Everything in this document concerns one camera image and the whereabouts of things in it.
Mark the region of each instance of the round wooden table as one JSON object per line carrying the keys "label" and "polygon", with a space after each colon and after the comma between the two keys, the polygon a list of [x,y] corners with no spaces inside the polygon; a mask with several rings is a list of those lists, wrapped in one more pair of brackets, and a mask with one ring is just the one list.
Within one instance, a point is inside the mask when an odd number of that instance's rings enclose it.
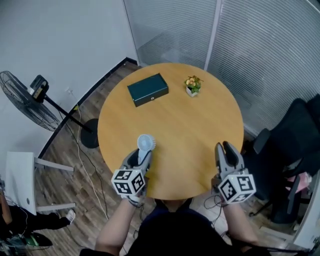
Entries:
{"label": "round wooden table", "polygon": [[[127,86],[158,73],[169,93],[136,107]],[[193,75],[204,82],[200,93],[190,97],[184,81]],[[156,140],[146,174],[147,196],[180,200],[211,189],[211,178],[217,173],[216,144],[228,141],[240,151],[244,125],[235,98],[213,75],[191,65],[161,63],[125,77],[103,104],[98,140],[112,172],[137,148],[141,134],[150,134]]]}

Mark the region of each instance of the electric fan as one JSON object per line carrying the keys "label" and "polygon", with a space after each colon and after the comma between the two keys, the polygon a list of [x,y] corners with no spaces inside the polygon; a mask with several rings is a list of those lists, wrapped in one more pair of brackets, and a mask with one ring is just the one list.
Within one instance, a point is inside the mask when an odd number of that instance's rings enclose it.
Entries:
{"label": "electric fan", "polygon": [[44,100],[46,100],[66,117],[82,127],[80,139],[85,147],[94,149],[99,146],[98,119],[91,119],[85,124],[76,120],[47,96],[49,84],[43,76],[37,75],[30,87],[26,87],[9,71],[3,71],[0,72],[0,86],[14,106],[37,125],[49,131],[54,131],[60,124],[56,116],[43,104]]}
{"label": "electric fan", "polygon": [[138,153],[138,164],[145,159],[149,151],[152,151],[156,148],[156,140],[150,134],[141,134],[136,140],[136,144],[139,149]]}

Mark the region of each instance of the white flower pot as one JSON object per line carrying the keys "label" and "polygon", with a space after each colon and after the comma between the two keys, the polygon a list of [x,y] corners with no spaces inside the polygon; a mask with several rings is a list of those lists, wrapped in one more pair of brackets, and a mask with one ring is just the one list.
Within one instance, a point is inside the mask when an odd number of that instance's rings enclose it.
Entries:
{"label": "white flower pot", "polygon": [[189,94],[190,97],[194,97],[194,96],[196,96],[198,94],[198,92],[192,93],[191,90],[188,87],[185,88],[185,91],[186,91],[187,94]]}

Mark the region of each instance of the person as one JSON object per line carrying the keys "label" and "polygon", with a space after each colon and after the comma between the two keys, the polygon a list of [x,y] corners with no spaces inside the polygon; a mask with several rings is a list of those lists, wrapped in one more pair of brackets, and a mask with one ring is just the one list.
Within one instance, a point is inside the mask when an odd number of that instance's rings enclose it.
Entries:
{"label": "person", "polygon": [[[138,201],[130,197],[122,199],[100,231],[95,249],[82,249],[80,256],[118,256],[139,200],[139,197]],[[169,212],[161,200],[155,202],[155,209],[142,222],[138,237],[127,255],[270,255],[266,249],[255,247],[259,243],[258,238],[238,203],[222,202],[221,205],[231,246],[212,228],[206,217],[189,208],[192,198],[187,199],[176,212]]]}
{"label": "person", "polygon": [[28,235],[36,230],[58,230],[70,225],[76,213],[71,209],[65,217],[56,213],[33,215],[19,206],[10,206],[0,187],[0,239],[8,240],[15,235]]}

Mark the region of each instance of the black baseboard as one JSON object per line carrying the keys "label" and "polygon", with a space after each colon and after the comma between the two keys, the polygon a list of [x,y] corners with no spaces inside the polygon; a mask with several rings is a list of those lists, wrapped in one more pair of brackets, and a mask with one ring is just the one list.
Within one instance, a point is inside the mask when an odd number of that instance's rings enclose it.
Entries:
{"label": "black baseboard", "polygon": [[[138,65],[137,61],[132,59],[132,58],[124,58],[122,61],[120,61],[114,68],[112,68],[108,73],[106,73],[98,82],[96,82],[96,84],[94,86],[92,86],[90,88],[90,90],[77,102],[76,105],[74,105],[74,107],[72,108],[72,110],[69,112],[69,114],[73,114],[76,110],[75,107],[78,105],[80,106],[94,91],[95,89],[97,89],[106,79],[108,79],[111,74],[113,74],[118,68],[120,68],[123,64],[125,64],[126,62],[130,62],[134,65]],[[51,137],[49,138],[49,140],[47,141],[47,143],[44,145],[42,151],[40,152],[38,158],[42,158],[44,156],[44,154],[46,153],[47,149],[49,148],[50,144],[52,143],[52,141],[55,139],[55,137],[57,136],[58,132],[62,129],[62,127],[65,125],[65,123],[69,120],[68,117],[65,117],[62,122],[59,124],[59,126],[57,127],[57,129],[53,132],[53,134],[51,135]]]}

